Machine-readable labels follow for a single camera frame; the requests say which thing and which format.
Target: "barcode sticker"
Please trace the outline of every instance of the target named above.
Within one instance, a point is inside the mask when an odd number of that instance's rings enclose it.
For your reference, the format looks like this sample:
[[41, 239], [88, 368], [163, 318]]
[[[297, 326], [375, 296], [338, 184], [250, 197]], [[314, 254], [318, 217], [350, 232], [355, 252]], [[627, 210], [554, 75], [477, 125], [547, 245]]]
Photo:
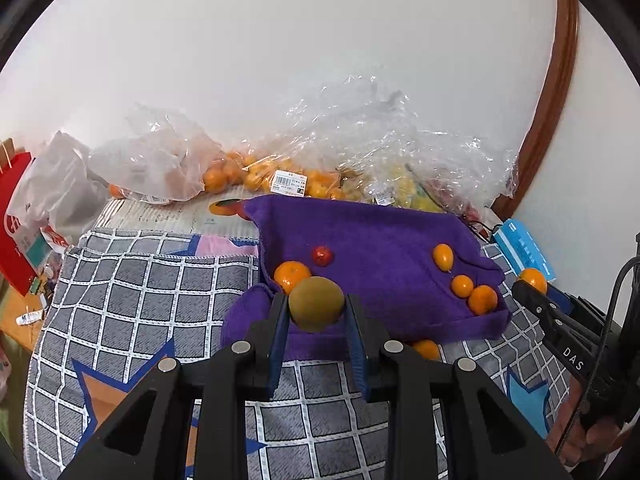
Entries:
[[276, 170], [271, 181], [271, 192], [287, 196], [304, 196], [306, 176], [290, 171]]
[[148, 204], [153, 205], [167, 205], [169, 202], [171, 202], [171, 200], [168, 200], [166, 198], [158, 198], [157, 196], [153, 195], [143, 195], [143, 197], [140, 199], [140, 202], [147, 202]]
[[387, 187], [384, 191], [374, 193], [373, 201], [378, 205], [392, 205], [396, 202], [394, 190], [391, 187]]

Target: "blue gripper pad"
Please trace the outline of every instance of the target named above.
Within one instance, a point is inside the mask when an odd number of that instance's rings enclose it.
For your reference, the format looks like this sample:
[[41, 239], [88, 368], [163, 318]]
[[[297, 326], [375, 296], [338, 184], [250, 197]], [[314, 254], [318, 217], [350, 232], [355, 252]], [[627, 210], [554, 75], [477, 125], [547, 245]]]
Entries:
[[351, 368], [353, 369], [353, 379], [356, 381], [356, 386], [365, 402], [369, 402], [371, 389], [367, 383], [367, 355], [364, 351], [358, 323], [356, 322], [349, 300], [347, 300], [344, 309], [344, 323], [349, 355], [351, 357]]
[[273, 341], [269, 349], [269, 381], [267, 391], [269, 398], [273, 397], [278, 384], [280, 383], [280, 372], [282, 371], [282, 360], [284, 349], [287, 345], [287, 334], [289, 333], [289, 301], [285, 300], [280, 315], [276, 322], [276, 330], [273, 334]]

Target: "human hand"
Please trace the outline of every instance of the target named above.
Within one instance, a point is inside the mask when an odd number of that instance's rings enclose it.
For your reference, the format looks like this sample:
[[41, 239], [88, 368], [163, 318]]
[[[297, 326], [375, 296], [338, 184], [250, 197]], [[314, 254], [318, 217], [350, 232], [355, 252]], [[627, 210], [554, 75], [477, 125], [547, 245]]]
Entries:
[[[578, 404], [581, 393], [582, 387], [580, 383], [574, 377], [571, 377], [569, 396], [560, 404], [556, 422], [545, 439], [552, 452], [556, 452], [558, 441], [571, 418], [574, 408]], [[610, 416], [601, 418], [588, 431], [584, 431], [580, 420], [578, 420], [571, 428], [569, 438], [562, 447], [559, 457], [560, 462], [567, 466], [574, 466], [578, 462], [590, 460], [608, 452], [619, 433], [620, 428]]]

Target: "blue box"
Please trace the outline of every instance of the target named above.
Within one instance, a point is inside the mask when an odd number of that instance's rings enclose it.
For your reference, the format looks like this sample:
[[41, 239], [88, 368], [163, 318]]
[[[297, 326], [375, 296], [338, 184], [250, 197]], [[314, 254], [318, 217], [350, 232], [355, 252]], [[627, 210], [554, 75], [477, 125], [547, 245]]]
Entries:
[[494, 241], [507, 258], [511, 267], [520, 274], [523, 269], [533, 267], [552, 282], [556, 274], [546, 260], [527, 228], [519, 220], [509, 218], [495, 233]]

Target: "pink patch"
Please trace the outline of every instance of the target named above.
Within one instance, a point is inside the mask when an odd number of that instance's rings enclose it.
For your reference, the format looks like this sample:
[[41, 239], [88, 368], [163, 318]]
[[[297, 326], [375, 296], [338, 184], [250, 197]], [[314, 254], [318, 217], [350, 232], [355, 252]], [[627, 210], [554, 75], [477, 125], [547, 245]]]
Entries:
[[235, 256], [236, 254], [258, 255], [258, 246], [245, 245], [238, 247], [229, 238], [217, 235], [202, 235], [196, 256]]

